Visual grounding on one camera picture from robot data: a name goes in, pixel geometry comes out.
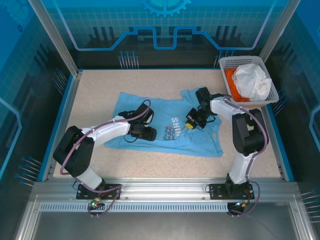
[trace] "white plastic basket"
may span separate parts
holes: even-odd
[[[227,56],[227,57],[222,57],[219,63],[220,63],[220,68],[222,71],[222,76],[224,79],[226,89],[228,91],[228,94],[230,95],[231,95],[231,92],[230,92],[230,87],[225,74],[225,69],[234,69],[244,64],[257,64],[257,65],[260,65],[260,67],[263,69],[267,78],[271,78],[265,63],[258,56]],[[269,96],[264,101],[247,101],[247,102],[241,102],[241,103],[236,102],[233,99],[231,101],[243,107],[256,108],[256,107],[265,106],[267,104],[276,103],[278,100],[279,100],[279,95],[277,93],[274,83],[272,82]]]

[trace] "beige work surface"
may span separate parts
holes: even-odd
[[[84,70],[76,92],[68,127],[95,126],[110,120],[120,92],[142,97],[181,99],[180,92],[206,86],[211,94],[227,93],[220,70]],[[99,146],[91,166],[103,177],[119,178],[211,178],[225,177],[231,170],[236,150],[231,124],[220,117],[221,157],[120,150]],[[53,176],[63,178],[57,164]],[[279,177],[271,144],[256,159],[252,177]]]

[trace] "white cloth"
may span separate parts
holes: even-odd
[[[257,64],[238,66],[232,79],[239,94],[250,101],[264,101],[270,93],[272,80]]]

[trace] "blue enclosure wall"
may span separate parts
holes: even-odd
[[[43,3],[79,68],[217,68],[258,55],[287,0]]]
[[[0,23],[0,238],[11,240],[38,174],[22,157],[42,162],[70,73],[28,1],[0,1]]]
[[[320,192],[320,2],[301,0],[266,62],[280,101],[272,105],[302,192]]]

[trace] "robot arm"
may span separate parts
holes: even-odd
[[[82,129],[71,126],[54,151],[53,158],[62,166],[65,164],[64,169],[89,189],[104,191],[104,180],[90,166],[93,150],[113,138],[126,134],[139,139],[154,141],[157,131],[148,126],[153,116],[153,110],[142,103],[137,110],[120,112],[112,120],[98,126]],[[81,138],[83,139],[65,163],[67,155]]]
[[[228,96],[219,93],[211,95],[206,87],[200,88],[195,94],[200,106],[197,110],[191,109],[186,116],[185,124],[189,129],[197,126],[204,128],[211,115],[220,115],[232,123],[232,139],[237,153],[232,170],[226,177],[225,187],[229,196],[237,199],[248,188],[250,167],[257,153],[265,146],[263,130],[265,133],[267,131],[262,113],[259,109],[247,110],[236,106],[229,101]],[[263,130],[252,116],[260,122]]]

